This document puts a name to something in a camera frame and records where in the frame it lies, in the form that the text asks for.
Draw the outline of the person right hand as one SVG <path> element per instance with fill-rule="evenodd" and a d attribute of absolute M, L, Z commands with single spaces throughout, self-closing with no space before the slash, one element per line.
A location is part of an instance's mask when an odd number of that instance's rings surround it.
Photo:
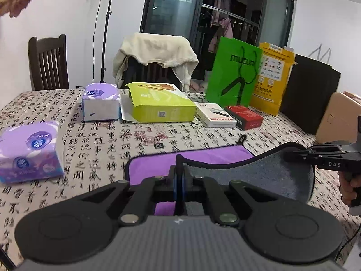
<path fill-rule="evenodd" d="M 340 183 L 341 199 L 345 205 L 351 207 L 352 201 L 357 198 L 356 188 L 360 187 L 360 175 L 351 181 L 347 181 L 345 173 L 340 171 L 338 173 L 338 180 Z"/>

